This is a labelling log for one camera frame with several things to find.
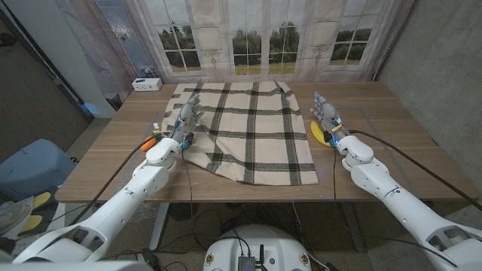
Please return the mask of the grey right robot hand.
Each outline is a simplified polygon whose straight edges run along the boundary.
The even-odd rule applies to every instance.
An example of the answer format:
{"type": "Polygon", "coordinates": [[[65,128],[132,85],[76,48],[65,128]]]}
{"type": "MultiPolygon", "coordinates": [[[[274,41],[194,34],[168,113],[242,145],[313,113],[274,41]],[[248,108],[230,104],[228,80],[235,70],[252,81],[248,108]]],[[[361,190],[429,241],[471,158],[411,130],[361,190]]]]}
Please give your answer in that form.
{"type": "Polygon", "coordinates": [[[349,135],[343,127],[337,109],[320,93],[314,92],[314,107],[310,112],[318,119],[312,121],[310,130],[315,139],[325,147],[335,148],[338,142],[349,135]]]}

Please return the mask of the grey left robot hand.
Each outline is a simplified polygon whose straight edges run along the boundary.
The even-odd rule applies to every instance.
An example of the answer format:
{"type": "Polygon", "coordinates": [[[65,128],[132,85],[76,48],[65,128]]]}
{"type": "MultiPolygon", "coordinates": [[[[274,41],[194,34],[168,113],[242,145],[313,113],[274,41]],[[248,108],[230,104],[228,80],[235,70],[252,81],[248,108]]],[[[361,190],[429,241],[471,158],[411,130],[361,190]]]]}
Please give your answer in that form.
{"type": "Polygon", "coordinates": [[[195,127],[204,111],[200,105],[199,94],[193,95],[182,107],[174,124],[174,129],[169,133],[171,139],[176,140],[182,149],[187,149],[192,144],[195,127]]]}

